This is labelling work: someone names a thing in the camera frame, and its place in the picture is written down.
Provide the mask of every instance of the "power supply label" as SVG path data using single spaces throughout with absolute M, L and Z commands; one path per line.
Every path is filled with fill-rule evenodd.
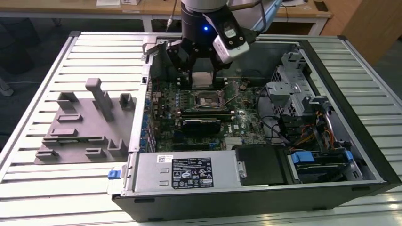
M 173 189 L 213 187 L 210 158 L 172 159 L 170 169 Z

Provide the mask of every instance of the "wooden desk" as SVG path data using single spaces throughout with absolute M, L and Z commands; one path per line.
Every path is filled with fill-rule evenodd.
M 144 31 L 152 32 L 150 21 L 168 19 L 173 0 L 142 0 L 138 5 L 120 8 L 96 8 L 96 0 L 0 0 L 0 17 L 141 19 Z M 329 12 L 317 11 L 312 0 L 296 7 L 280 7 L 273 22 L 312 23 L 311 35 L 319 35 Z M 180 3 L 174 9 L 180 19 Z

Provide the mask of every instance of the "slotted metal surface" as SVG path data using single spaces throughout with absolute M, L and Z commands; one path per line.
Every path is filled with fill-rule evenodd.
M 34 153 L 58 108 L 54 100 L 60 91 L 74 91 L 78 98 L 92 97 L 84 82 L 96 77 L 110 97 L 117 97 L 121 92 L 129 92 L 133 97 L 137 95 L 144 37 L 141 33 L 84 32 L 69 38 L 41 85 L 38 92 L 42 95 L 33 98 L 6 144 L 10 151 L 3 149 L 0 156 L 3 165 L 0 171 L 0 178 L 3 176 L 0 183 L 1 225 L 402 225 L 402 187 L 377 196 L 357 198 L 325 211 L 134 223 L 105 193 L 106 173 L 124 162 L 33 165 Z M 400 103 L 371 68 L 356 58 L 352 48 L 336 37 L 267 37 L 309 40 L 393 170 L 402 175 Z

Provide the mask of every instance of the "blue tab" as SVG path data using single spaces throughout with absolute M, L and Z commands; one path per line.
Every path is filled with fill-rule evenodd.
M 299 163 L 299 157 L 296 156 L 296 153 L 293 153 L 292 155 L 291 155 L 291 160 L 293 161 L 293 163 Z
M 344 155 L 345 155 L 347 160 L 351 161 L 352 160 L 352 154 L 351 154 L 351 152 L 349 151 L 344 151 Z
M 311 162 L 313 161 L 312 153 L 308 151 L 295 152 L 291 155 L 291 160 L 293 161 L 293 163 Z
M 109 180 L 118 180 L 121 177 L 121 171 L 120 170 L 110 170 L 108 175 L 106 175 L 106 179 Z

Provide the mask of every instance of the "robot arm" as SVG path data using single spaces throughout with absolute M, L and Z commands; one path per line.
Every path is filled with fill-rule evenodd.
M 241 28 L 232 11 L 256 4 L 263 6 L 261 0 L 234 7 L 226 6 L 226 0 L 181 0 L 182 36 L 180 41 L 168 44 L 165 50 L 177 72 L 188 74 L 189 84 L 197 59 L 210 60 L 214 82 L 216 72 L 228 69 L 233 59 L 249 50 L 248 44 L 260 32 Z

